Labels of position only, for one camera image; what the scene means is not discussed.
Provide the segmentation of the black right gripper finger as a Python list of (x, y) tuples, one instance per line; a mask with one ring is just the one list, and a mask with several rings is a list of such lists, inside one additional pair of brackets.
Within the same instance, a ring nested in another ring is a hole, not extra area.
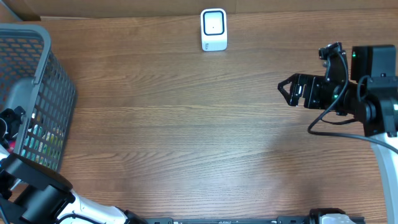
[(293, 92), (288, 93), (287, 91), (283, 91), (282, 96), (289, 106), (298, 106), (299, 99), (302, 97), (302, 94)]
[(277, 89), (280, 93), (293, 93), (295, 90), (295, 86), (298, 83), (299, 74), (295, 73), (286, 80), (280, 82), (277, 86)]

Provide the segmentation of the red purple snack packet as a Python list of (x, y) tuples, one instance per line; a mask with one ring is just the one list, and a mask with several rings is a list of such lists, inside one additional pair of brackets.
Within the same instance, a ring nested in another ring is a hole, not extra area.
[(8, 143), (9, 143), (9, 148), (8, 148), (7, 151), (8, 151), (9, 153), (14, 152), (14, 149), (15, 149), (15, 146), (16, 146), (16, 141), (13, 140), (13, 141), (9, 141)]

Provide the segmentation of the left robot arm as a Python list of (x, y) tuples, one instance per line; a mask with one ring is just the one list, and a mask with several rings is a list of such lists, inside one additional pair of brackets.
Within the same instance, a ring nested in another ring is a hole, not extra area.
[(79, 196), (62, 175), (4, 147), (1, 218), (4, 223), (145, 223), (129, 210)]

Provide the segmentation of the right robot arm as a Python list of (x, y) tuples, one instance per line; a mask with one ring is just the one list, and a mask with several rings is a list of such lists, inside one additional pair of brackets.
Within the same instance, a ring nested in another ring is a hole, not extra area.
[[(370, 142), (382, 180), (388, 223), (397, 223), (397, 75), (394, 45), (363, 45), (352, 48), (351, 60), (340, 42), (318, 51), (324, 76), (295, 73), (277, 89), (289, 106), (322, 113), (308, 126), (312, 135), (359, 139)], [(364, 134), (315, 131), (313, 127), (329, 112), (352, 115), (342, 125), (360, 122)]]

